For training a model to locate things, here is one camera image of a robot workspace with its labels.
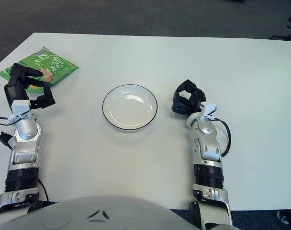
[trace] tabletop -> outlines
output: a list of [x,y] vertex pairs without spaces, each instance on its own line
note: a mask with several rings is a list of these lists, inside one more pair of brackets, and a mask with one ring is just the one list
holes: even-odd
[[[39,176],[50,200],[128,195],[188,208],[189,130],[171,105],[175,89],[189,79],[217,104],[215,116],[232,133],[223,158],[231,209],[291,208],[291,42],[34,33],[0,71],[43,46],[79,66],[51,88],[55,105],[34,110],[43,128]],[[10,114],[5,84],[0,77],[0,116]],[[123,84],[144,86],[157,99],[157,115],[144,129],[121,131],[104,118],[104,97]],[[226,132],[215,125],[223,150]],[[13,127],[0,131],[12,134]],[[9,156],[0,143],[0,193]]]

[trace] plate with black rim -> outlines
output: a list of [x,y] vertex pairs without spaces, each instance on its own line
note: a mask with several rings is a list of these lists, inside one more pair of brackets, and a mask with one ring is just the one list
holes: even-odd
[[122,85],[111,90],[103,101],[103,114],[110,124],[122,130],[147,126],[157,113],[157,100],[140,85]]

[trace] robotic hand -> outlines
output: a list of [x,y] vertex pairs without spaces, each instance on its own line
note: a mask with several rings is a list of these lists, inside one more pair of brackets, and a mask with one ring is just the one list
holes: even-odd
[[[191,93],[189,99],[181,97],[180,92]],[[222,157],[231,145],[231,134],[227,124],[214,118],[215,104],[206,101],[205,94],[189,80],[183,82],[175,91],[172,110],[189,115],[186,124],[190,128],[195,184],[193,195],[196,200],[190,204],[190,220],[202,230],[216,225],[232,225],[228,194],[224,189]],[[228,133],[228,145],[221,153],[217,141],[217,130],[212,121],[221,121]]]
[[[8,122],[16,126],[14,131],[16,145],[11,150],[5,192],[0,195],[0,223],[34,209],[34,202],[39,197],[37,182],[42,129],[31,109],[46,108],[55,104],[55,101],[47,83],[28,76],[42,75],[40,71],[15,63],[10,72],[11,78],[4,87],[12,111]],[[44,95],[34,101],[29,100],[25,91],[29,85],[43,87]],[[9,134],[0,135],[0,140],[9,148],[11,148],[8,144],[10,138]]]

